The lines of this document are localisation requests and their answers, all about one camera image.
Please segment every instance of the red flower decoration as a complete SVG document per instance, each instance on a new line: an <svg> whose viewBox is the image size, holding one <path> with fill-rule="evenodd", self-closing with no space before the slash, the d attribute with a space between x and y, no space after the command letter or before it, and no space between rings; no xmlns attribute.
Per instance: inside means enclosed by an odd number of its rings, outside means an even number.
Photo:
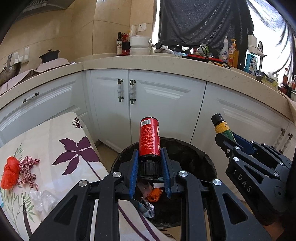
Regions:
<svg viewBox="0 0 296 241"><path fill-rule="evenodd" d="M20 162L13 156L7 158L7 164L4 166L4 172L0 186L3 189L12 188L18 181L20 176Z"/></svg>
<svg viewBox="0 0 296 241"><path fill-rule="evenodd" d="M64 171L63 175L67 175L72 173L79 163L79 156L81 155L82 158L86 162L99 162L100 159L95 153L91 146L87 137L83 137L76 145L76 142L71 139L62 139L59 140L62 144L65 145L66 152L60 154L60 156L56 159L56 161L52 165L57 165L62 162L66 162L70 160L66 170Z"/></svg>

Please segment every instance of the cabinet door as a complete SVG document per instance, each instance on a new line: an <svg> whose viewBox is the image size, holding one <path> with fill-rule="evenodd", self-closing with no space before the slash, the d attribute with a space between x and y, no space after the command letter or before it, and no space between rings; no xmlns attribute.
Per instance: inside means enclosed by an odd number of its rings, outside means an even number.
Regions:
<svg viewBox="0 0 296 241"><path fill-rule="evenodd" d="M18 97L0 111L0 146L27 130L67 112L75 112L88 122L83 94L83 72L72 74ZM39 93L23 103L23 100Z"/></svg>
<svg viewBox="0 0 296 241"><path fill-rule="evenodd" d="M225 174L229 160L215 143L216 132L211 117L216 113L222 114L230 129L236 134L260 144L264 142L269 146L275 144L281 133L280 129L285 129L289 122L246 95L207 83L191 144L212 159L218 178L235 193L237 189Z"/></svg>
<svg viewBox="0 0 296 241"><path fill-rule="evenodd" d="M205 92L205 81L153 71L130 70L135 80L130 104L132 143L139 141L142 118L159 121L161 137L190 143Z"/></svg>
<svg viewBox="0 0 296 241"><path fill-rule="evenodd" d="M118 99L118 79L122 96ZM99 127L99 140L117 152L131 145L131 126L128 98L128 70L91 70L95 115Z"/></svg>
<svg viewBox="0 0 296 241"><path fill-rule="evenodd" d="M290 136L292 136L290 143L287 145L287 148L284 150L284 155L289 158L291 161L294 158L295 148L296 148L296 128L292 121L290 121L288 128L286 129L285 135L278 146L277 150L283 150L284 145L287 143Z"/></svg>

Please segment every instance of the range hood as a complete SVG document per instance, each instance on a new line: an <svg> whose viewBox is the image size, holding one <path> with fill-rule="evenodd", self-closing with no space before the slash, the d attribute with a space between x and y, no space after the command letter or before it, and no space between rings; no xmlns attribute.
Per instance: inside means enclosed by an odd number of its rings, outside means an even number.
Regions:
<svg viewBox="0 0 296 241"><path fill-rule="evenodd" d="M33 0L18 16L16 21L41 12L67 9L74 0Z"/></svg>

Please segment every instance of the white countertop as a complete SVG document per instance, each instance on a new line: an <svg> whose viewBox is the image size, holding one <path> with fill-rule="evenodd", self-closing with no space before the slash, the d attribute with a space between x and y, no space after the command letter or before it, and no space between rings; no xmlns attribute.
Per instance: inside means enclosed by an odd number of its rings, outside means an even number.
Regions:
<svg viewBox="0 0 296 241"><path fill-rule="evenodd" d="M209 81L250 96L293 120L288 100L273 88L238 71L196 60L168 56L120 56L71 64L34 76L0 96L0 109L27 91L65 75L89 69L140 69Z"/></svg>

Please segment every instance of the electrical outlet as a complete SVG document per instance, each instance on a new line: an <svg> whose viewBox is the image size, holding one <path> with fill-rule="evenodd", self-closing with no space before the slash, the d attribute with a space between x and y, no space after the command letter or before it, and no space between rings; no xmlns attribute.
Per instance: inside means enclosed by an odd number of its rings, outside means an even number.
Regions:
<svg viewBox="0 0 296 241"><path fill-rule="evenodd" d="M146 24L145 23L139 24L139 32L140 31L146 31Z"/></svg>

